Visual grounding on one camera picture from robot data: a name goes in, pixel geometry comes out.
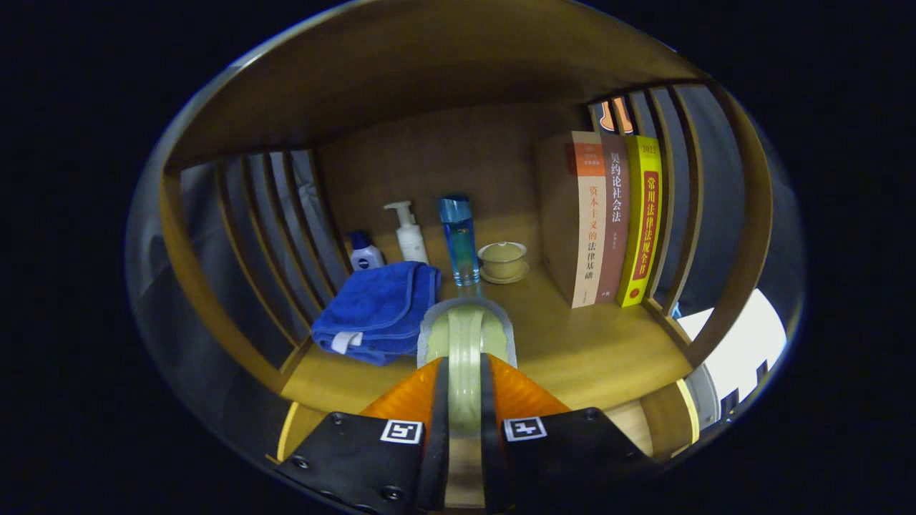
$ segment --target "white bottle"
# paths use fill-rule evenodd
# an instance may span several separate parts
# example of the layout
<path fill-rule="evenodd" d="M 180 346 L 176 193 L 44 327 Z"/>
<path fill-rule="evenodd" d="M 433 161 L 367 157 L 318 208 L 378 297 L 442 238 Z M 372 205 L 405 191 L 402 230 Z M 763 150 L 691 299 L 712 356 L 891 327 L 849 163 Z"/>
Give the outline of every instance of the white bottle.
<path fill-rule="evenodd" d="M 404 260 L 419 261 L 429 265 L 430 259 L 426 256 L 423 234 L 420 232 L 420 226 L 417 225 L 417 219 L 410 213 L 410 201 L 386 204 L 385 209 L 398 211 L 398 220 L 401 222 L 401 227 L 398 228 L 398 245 L 401 247 Z"/>
<path fill-rule="evenodd" d="M 353 271 L 368 270 L 370 268 L 379 268 L 385 265 L 382 253 L 378 248 L 369 241 L 362 231 L 350 233 L 350 241 L 353 243 L 353 254 L 350 255 L 350 263 L 353 265 Z"/>

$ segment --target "saucer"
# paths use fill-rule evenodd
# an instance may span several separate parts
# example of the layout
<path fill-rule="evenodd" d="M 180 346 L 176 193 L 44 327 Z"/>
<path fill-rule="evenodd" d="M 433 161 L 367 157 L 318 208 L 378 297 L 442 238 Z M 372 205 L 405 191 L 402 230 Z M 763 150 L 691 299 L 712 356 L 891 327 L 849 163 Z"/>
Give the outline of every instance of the saucer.
<path fill-rule="evenodd" d="M 528 275 L 529 270 L 531 270 L 531 266 L 529 266 L 528 263 L 525 263 L 525 267 L 521 270 L 521 272 L 516 274 L 515 277 L 510 277 L 508 279 L 496 279 L 496 278 L 490 277 L 486 273 L 486 268 L 481 268 L 480 277 L 484 278 L 486 282 L 492 282 L 493 284 L 510 284 L 510 283 L 519 282 L 520 280 L 525 279 L 525 276 Z"/>

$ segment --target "yellow book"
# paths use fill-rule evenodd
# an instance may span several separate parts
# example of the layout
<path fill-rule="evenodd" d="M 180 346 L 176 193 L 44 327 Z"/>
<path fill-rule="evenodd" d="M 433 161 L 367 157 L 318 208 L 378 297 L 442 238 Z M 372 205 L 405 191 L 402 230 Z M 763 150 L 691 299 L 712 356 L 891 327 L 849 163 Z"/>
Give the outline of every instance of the yellow book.
<path fill-rule="evenodd" d="M 630 172 L 630 216 L 627 254 L 617 303 L 642 302 L 655 262 L 661 215 L 661 154 L 654 137 L 626 136 Z"/>

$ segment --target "towel tag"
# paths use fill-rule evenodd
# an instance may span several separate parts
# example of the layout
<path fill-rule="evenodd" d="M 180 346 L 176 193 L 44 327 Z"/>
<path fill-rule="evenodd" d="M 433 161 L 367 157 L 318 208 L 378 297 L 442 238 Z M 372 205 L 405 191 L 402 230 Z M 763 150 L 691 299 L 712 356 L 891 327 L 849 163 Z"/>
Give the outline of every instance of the towel tag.
<path fill-rule="evenodd" d="M 346 354 L 349 347 L 358 347 L 363 344 L 363 333 L 341 331 L 331 341 L 331 350 L 337 354 Z"/>

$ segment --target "book spine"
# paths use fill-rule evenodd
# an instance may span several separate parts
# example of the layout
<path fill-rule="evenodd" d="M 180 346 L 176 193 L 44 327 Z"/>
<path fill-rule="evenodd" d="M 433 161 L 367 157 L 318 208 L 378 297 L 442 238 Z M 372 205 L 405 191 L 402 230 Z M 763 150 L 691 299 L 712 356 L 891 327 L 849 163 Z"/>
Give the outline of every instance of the book spine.
<path fill-rule="evenodd" d="M 573 133 L 567 153 L 579 186 L 579 249 L 572 307 L 594 304 L 605 247 L 605 157 L 596 133 Z"/>
<path fill-rule="evenodd" d="M 628 136 L 631 201 L 624 275 L 617 303 L 627 307 L 642 302 L 655 261 L 661 212 L 661 157 L 653 137 Z"/>
<path fill-rule="evenodd" d="M 627 224 L 630 209 L 627 142 L 622 136 L 603 133 L 601 143 L 605 157 L 607 202 L 604 256 L 595 303 L 613 302 L 616 299 L 627 255 Z"/>

